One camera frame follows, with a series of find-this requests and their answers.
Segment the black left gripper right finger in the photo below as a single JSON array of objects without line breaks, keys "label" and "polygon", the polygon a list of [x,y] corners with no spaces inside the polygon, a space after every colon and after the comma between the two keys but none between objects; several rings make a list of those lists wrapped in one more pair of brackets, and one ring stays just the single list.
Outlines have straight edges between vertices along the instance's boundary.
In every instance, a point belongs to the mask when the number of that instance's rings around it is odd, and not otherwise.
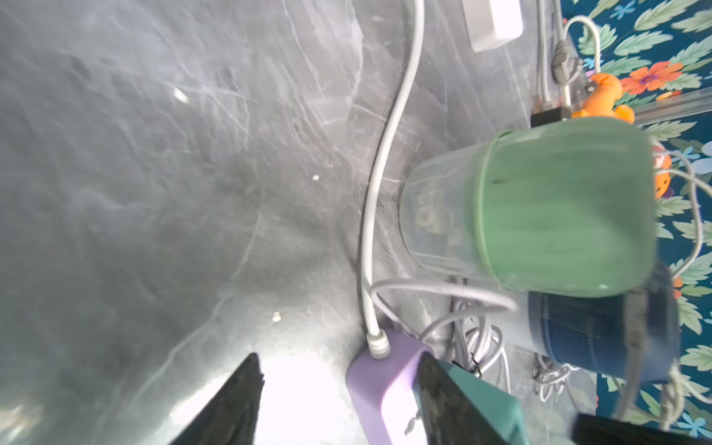
[{"label": "black left gripper right finger", "polygon": [[430,353],[420,357],[413,391],[427,444],[501,443],[498,432]]}]

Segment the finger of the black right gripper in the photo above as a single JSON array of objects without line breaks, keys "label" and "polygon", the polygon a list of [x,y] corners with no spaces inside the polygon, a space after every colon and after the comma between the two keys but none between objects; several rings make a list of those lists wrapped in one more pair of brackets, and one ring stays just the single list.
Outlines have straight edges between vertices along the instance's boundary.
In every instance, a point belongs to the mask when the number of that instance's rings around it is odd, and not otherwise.
[{"label": "finger of the black right gripper", "polygon": [[636,426],[617,420],[580,413],[571,429],[571,441],[578,445],[704,445],[696,439],[668,431]]}]

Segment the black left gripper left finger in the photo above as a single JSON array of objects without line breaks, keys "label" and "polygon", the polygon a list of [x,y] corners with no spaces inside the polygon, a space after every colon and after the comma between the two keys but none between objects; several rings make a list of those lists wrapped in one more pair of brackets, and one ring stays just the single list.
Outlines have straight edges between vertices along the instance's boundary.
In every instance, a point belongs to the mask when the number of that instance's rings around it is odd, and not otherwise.
[{"label": "black left gripper left finger", "polygon": [[252,445],[264,384],[252,352],[172,444]]}]

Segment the light teal charger adapter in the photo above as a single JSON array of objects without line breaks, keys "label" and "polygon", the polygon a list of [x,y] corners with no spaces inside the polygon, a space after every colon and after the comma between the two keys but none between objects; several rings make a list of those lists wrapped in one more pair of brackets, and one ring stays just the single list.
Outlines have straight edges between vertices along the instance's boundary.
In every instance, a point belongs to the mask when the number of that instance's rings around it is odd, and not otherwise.
[{"label": "light teal charger adapter", "polygon": [[439,361],[439,365],[507,444],[530,444],[524,412],[515,397],[458,365],[444,361]]}]

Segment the purple power strip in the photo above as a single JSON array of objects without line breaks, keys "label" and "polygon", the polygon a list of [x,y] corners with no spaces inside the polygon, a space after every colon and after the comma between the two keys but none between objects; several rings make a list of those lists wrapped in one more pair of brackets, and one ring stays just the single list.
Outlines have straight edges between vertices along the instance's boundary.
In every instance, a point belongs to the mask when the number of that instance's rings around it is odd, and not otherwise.
[{"label": "purple power strip", "polygon": [[415,380],[421,356],[432,348],[400,331],[386,332],[389,357],[364,350],[350,365],[346,385],[370,444],[426,444]]}]

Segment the dark blue meat grinder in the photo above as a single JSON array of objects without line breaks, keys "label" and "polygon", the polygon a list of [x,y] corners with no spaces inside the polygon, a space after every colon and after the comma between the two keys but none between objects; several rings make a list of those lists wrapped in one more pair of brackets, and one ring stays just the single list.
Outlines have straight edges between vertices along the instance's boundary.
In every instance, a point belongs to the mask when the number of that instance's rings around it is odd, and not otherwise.
[{"label": "dark blue meat grinder", "polygon": [[641,381],[666,381],[671,365],[680,358],[680,317],[671,272],[664,263],[656,265],[644,287],[627,294],[576,298],[518,293],[514,296],[518,310],[494,315],[492,324],[509,344],[556,363],[624,379],[628,359],[624,307],[637,294],[647,302]]}]

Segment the green cordless meat grinder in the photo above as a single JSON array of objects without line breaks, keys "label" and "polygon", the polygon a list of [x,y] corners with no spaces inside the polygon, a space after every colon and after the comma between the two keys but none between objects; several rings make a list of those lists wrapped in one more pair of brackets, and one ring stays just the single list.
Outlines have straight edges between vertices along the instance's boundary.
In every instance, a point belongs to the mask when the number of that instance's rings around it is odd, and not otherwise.
[{"label": "green cordless meat grinder", "polygon": [[656,265],[653,147],[613,118],[507,131],[417,165],[400,232],[439,274],[571,297],[641,287]]}]

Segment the black power strip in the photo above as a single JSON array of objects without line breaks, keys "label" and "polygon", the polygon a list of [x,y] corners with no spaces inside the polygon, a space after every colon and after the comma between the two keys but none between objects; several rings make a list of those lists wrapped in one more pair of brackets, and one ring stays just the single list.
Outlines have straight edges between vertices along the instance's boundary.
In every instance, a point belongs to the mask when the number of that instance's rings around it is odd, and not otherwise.
[{"label": "black power strip", "polygon": [[530,116],[530,127],[536,128],[554,122],[562,122],[572,118],[572,110],[569,107],[556,107],[538,111]]}]

